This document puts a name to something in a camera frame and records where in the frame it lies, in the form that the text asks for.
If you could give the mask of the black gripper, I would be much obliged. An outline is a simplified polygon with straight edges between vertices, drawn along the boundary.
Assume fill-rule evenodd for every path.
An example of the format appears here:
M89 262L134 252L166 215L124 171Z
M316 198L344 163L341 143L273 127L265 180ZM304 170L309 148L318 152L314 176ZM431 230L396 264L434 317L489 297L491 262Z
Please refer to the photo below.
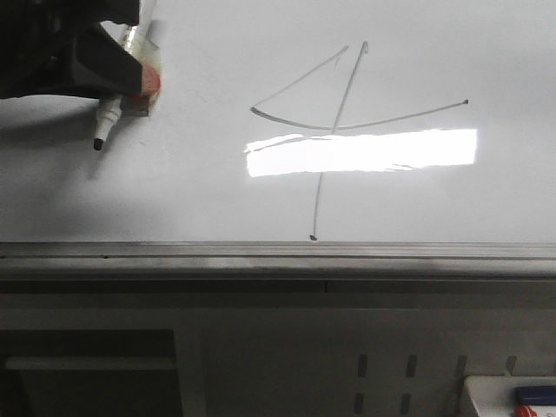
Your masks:
M3 1L1 97L134 95L142 65L102 27L134 23L137 1Z

